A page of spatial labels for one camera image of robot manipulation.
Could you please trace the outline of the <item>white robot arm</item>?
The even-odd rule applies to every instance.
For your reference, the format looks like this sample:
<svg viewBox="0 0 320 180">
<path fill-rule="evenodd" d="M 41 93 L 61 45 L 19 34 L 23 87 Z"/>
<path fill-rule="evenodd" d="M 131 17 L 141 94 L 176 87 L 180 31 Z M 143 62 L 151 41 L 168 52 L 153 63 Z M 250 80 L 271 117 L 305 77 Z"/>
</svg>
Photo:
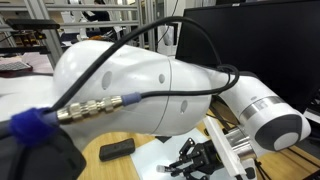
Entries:
<svg viewBox="0 0 320 180">
<path fill-rule="evenodd" d="M 227 64 L 203 67 L 141 48 L 82 41 L 61 56 L 52 76 L 1 81 L 0 117 L 25 145 L 60 126 L 79 149 L 97 136 L 135 132 L 184 134 L 214 96 L 240 122 L 255 155 L 305 139 L 307 119 L 253 75 Z"/>
</svg>

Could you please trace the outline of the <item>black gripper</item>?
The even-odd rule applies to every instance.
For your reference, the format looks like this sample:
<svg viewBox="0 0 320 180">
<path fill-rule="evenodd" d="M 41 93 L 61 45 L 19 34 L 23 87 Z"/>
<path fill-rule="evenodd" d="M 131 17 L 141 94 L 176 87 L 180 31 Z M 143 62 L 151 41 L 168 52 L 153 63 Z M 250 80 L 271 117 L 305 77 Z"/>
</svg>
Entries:
<svg viewBox="0 0 320 180">
<path fill-rule="evenodd" d="M 194 146 L 194 140 L 188 138 L 179 150 L 179 159 L 186 158 L 188 151 Z M 186 180 L 198 180 L 192 175 L 196 170 L 204 174 L 212 175 L 214 171 L 223 167 L 223 163 L 211 140 L 204 143 L 198 143 L 194 147 L 193 153 L 197 154 L 197 157 L 194 157 L 193 161 L 178 160 L 169 165 L 172 177 L 182 175 Z"/>
</svg>

